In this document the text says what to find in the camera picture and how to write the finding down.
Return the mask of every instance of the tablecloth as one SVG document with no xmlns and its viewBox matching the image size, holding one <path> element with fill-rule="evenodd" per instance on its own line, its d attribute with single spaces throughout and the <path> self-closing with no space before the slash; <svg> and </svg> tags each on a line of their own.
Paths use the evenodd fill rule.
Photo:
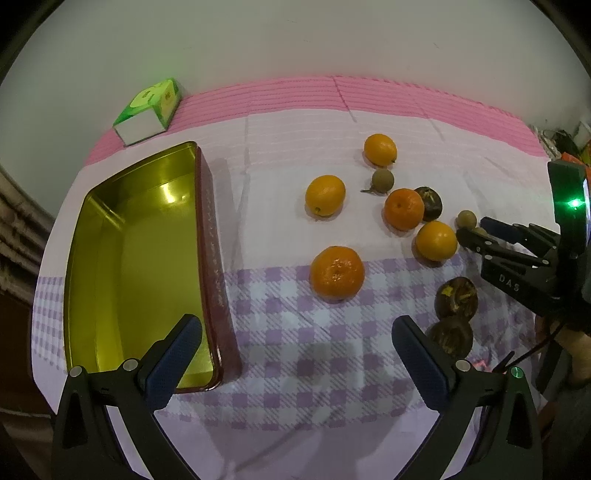
<svg viewBox="0 0 591 480">
<path fill-rule="evenodd" d="M 547 158 L 521 120 L 498 109 L 416 85 L 348 77 L 257 82 L 189 97 L 166 134 L 129 148 L 113 131 L 105 134 L 60 209 L 31 337 L 35 381 L 52 408 L 66 378 L 64 277 L 84 196 L 142 158 L 195 140 L 214 177 L 244 373 L 211 392 L 175 395 L 156 413 L 163 429 L 204 479 L 393 478 L 436 415 L 394 352 L 392 320 L 410 314 L 427 328 L 437 320 L 437 287 L 465 275 L 479 292 L 473 363 L 486 368 L 511 349 L 526 350 L 533 323 L 531 312 L 479 278 L 478 257 L 460 249 L 432 268 L 413 256 L 415 232 L 385 226 L 384 198 L 360 192 L 373 173 L 363 141 L 375 132 L 397 143 L 395 188 L 434 188 L 443 199 L 441 221 L 453 225 L 470 209 L 557 228 Z M 339 176 L 347 188 L 335 218 L 318 220 L 304 208 L 306 187 L 321 174 Z M 308 265 L 329 245 L 356 249 L 366 265 L 360 293 L 339 304 L 319 300 L 307 282 Z M 130 463 L 148 476 L 111 413 Z M 449 471 L 461 466 L 475 429 Z"/>
</svg>

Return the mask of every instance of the orange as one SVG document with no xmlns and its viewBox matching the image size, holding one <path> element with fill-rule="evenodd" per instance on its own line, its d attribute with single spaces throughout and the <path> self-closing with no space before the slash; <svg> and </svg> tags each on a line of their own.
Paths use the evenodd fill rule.
<svg viewBox="0 0 591 480">
<path fill-rule="evenodd" d="M 449 225 L 437 220 L 423 225 L 415 241 L 417 251 L 434 262 L 453 257 L 457 250 L 456 234 Z"/>
<path fill-rule="evenodd" d="M 365 157 L 374 165 L 387 167 L 396 161 L 398 150 L 393 140 L 384 134 L 370 135 L 363 145 Z"/>
<path fill-rule="evenodd" d="M 327 300 L 344 300 L 357 295 L 364 279 L 363 262 L 349 247 L 328 247 L 310 266 L 310 286 Z"/>
<path fill-rule="evenodd" d="M 394 190 L 384 204 L 386 221 L 403 232 L 415 228 L 423 220 L 424 213 L 423 199 L 411 189 Z"/>
<path fill-rule="evenodd" d="M 345 184 L 334 175 L 322 175 L 312 180 L 306 190 L 306 205 L 321 217 L 335 213 L 345 201 Z"/>
</svg>

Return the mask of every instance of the white wall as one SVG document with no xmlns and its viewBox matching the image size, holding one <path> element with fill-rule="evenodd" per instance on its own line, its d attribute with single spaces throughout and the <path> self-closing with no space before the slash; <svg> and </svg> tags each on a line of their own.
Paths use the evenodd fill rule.
<svg viewBox="0 0 591 480">
<path fill-rule="evenodd" d="M 435 87 L 572 127 L 591 82 L 529 0 L 66 0 L 0 86 L 0 162 L 56 214 L 129 99 L 306 74 Z"/>
</svg>

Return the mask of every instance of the small round fruit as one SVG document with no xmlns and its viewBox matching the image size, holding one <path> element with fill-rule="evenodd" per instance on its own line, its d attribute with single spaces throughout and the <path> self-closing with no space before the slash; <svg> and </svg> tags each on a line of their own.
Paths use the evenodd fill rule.
<svg viewBox="0 0 591 480">
<path fill-rule="evenodd" d="M 439 220 L 425 223 L 418 231 L 415 241 L 417 251 L 434 262 L 453 257 L 457 250 L 456 234 L 449 225 Z"/>
<path fill-rule="evenodd" d="M 344 300 L 357 295 L 365 280 L 365 267 L 355 250 L 328 247 L 310 266 L 310 286 L 327 300 Z"/>
<path fill-rule="evenodd" d="M 369 190 L 361 190 L 365 193 L 388 193 L 394 186 L 394 175 L 385 168 L 379 168 L 371 175 L 371 187 Z"/>
<path fill-rule="evenodd" d="M 443 211 L 443 203 L 439 194 L 429 187 L 419 187 L 414 189 L 425 204 L 425 214 L 423 215 L 423 222 L 432 222 L 437 220 Z"/>
<path fill-rule="evenodd" d="M 322 175 L 312 180 L 306 190 L 306 205 L 316 215 L 328 217 L 345 201 L 345 184 L 334 175 Z"/>
<path fill-rule="evenodd" d="M 394 190 L 384 204 L 384 218 L 397 230 L 407 232 L 415 228 L 425 213 L 421 196 L 411 189 Z"/>
<path fill-rule="evenodd" d="M 473 228 L 476 228 L 477 223 L 478 219 L 476 218 L 476 215 L 470 210 L 462 210 L 456 218 L 456 225 L 458 228 L 472 230 Z"/>
<path fill-rule="evenodd" d="M 435 295 L 435 314 L 440 320 L 457 316 L 469 322 L 478 309 L 478 293 L 469 278 L 456 277 L 445 282 Z"/>
<path fill-rule="evenodd" d="M 479 233 L 484 236 L 488 236 L 488 232 L 484 230 L 481 226 L 477 226 L 476 228 L 472 229 L 473 232 Z"/>
<path fill-rule="evenodd" d="M 384 134 L 370 135 L 363 145 L 365 157 L 374 165 L 387 167 L 396 161 L 398 150 L 393 140 Z"/>
<path fill-rule="evenodd" d="M 427 336 L 454 360 L 466 358 L 472 350 L 474 334 L 470 323 L 449 317 L 433 325 Z"/>
</svg>

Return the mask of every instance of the tissue box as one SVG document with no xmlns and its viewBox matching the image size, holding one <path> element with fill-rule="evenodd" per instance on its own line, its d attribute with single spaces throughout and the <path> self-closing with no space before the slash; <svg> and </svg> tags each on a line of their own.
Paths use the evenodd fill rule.
<svg viewBox="0 0 591 480">
<path fill-rule="evenodd" d="M 167 79 L 139 92 L 115 120 L 113 128 L 125 145 L 166 131 L 181 99 L 177 82 Z"/>
</svg>

